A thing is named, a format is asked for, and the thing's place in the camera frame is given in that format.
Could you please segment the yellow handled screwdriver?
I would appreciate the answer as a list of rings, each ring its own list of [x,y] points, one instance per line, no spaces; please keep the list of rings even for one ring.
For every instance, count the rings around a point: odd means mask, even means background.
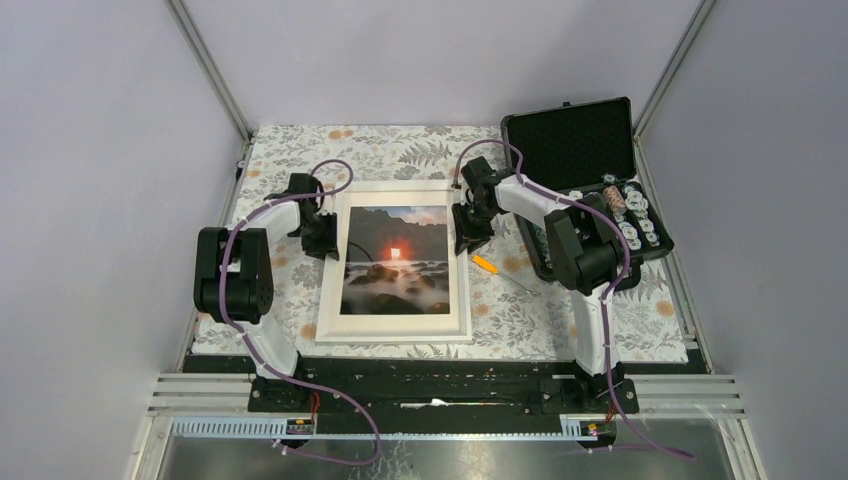
[[[513,279],[512,277],[508,276],[501,269],[499,269],[498,267],[496,267],[494,264],[490,263],[489,261],[485,260],[484,258],[482,258],[478,255],[473,255],[472,256],[472,262],[475,265],[477,265],[478,267],[480,267],[481,269],[483,269],[484,271],[490,273],[491,275],[500,277],[501,279],[505,280],[506,282],[508,282],[509,284],[514,286],[517,290],[519,290],[519,291],[521,291],[521,292],[523,292],[527,295],[530,295],[530,296],[537,296],[538,295],[537,292],[535,292],[534,290],[524,286],[523,284],[519,283],[517,280]]]

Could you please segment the sunset landscape photo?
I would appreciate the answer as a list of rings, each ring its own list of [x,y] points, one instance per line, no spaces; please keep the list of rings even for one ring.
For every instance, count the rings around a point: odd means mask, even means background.
[[[354,206],[347,240],[342,315],[451,313],[445,205]]]

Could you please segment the white picture frame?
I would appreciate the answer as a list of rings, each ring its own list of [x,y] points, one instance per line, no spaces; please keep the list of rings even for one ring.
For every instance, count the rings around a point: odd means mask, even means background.
[[[469,260],[456,255],[451,212],[460,195],[445,181],[361,181],[334,197],[339,260],[324,262],[315,339],[323,344],[468,343],[472,337]],[[445,205],[450,260],[451,313],[448,315],[342,315],[340,300],[348,243],[349,211],[354,206]]]

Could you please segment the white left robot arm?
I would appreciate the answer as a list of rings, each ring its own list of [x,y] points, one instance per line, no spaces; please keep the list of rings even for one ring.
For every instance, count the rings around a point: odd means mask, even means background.
[[[306,256],[337,260],[337,215],[322,211],[327,194],[314,175],[295,173],[286,190],[266,197],[246,218],[230,226],[205,227],[197,237],[196,309],[236,332],[256,374],[276,379],[272,398],[288,411],[307,404],[311,387],[295,374],[298,349],[270,316],[275,299],[271,248],[285,237],[298,238]]]

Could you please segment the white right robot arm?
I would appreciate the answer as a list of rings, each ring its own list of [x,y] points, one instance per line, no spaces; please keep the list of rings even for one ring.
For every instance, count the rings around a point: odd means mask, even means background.
[[[472,253],[494,235],[492,221],[513,213],[541,227],[556,281],[569,291],[578,341],[575,361],[583,378],[573,386],[575,402],[597,412],[621,382],[610,321],[610,299],[628,275],[630,250],[598,196],[573,200],[511,169],[494,170],[483,157],[459,171],[456,189],[470,194],[452,205],[456,255]]]

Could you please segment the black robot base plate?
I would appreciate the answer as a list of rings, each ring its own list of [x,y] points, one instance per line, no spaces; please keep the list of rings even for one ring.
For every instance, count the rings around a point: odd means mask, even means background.
[[[573,362],[305,358],[296,377],[319,391],[262,378],[245,356],[190,356],[186,370],[240,375],[250,413],[329,415],[370,427],[369,414],[380,433],[397,423],[513,424],[560,414],[604,417],[612,408],[605,379],[587,382]]]

